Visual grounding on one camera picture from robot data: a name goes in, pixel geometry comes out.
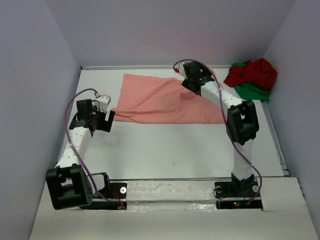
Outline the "pink t shirt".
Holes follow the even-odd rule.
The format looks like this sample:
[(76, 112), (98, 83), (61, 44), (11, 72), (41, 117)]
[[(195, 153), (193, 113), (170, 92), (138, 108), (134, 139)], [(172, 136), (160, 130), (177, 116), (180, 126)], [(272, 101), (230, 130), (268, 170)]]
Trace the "pink t shirt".
[(114, 121), (139, 124), (222, 124), (220, 108), (169, 77), (126, 73)]

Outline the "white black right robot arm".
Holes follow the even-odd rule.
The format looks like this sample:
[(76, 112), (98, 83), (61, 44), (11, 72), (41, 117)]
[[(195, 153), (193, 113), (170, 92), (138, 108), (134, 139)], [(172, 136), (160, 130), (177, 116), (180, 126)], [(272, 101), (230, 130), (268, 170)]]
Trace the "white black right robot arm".
[(231, 180), (216, 182), (214, 196), (218, 200), (243, 198), (252, 201), (259, 196), (262, 186), (255, 180), (259, 171), (251, 161), (253, 141), (260, 129), (255, 103), (226, 91), (213, 70), (200, 61), (184, 60), (174, 70), (184, 78), (184, 88), (220, 108), (226, 134), (234, 149)]

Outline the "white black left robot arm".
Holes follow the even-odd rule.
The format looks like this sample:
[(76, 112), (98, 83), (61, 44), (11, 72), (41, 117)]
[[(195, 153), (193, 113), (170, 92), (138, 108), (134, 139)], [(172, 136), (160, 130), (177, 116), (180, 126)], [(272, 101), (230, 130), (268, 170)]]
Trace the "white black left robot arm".
[(68, 143), (55, 167), (45, 174), (55, 210), (89, 206), (95, 194), (101, 198), (110, 194), (111, 185), (104, 180), (95, 183), (84, 162), (94, 132), (111, 131), (115, 112), (108, 111), (110, 102), (111, 97), (104, 94), (76, 102), (77, 112), (66, 128)]

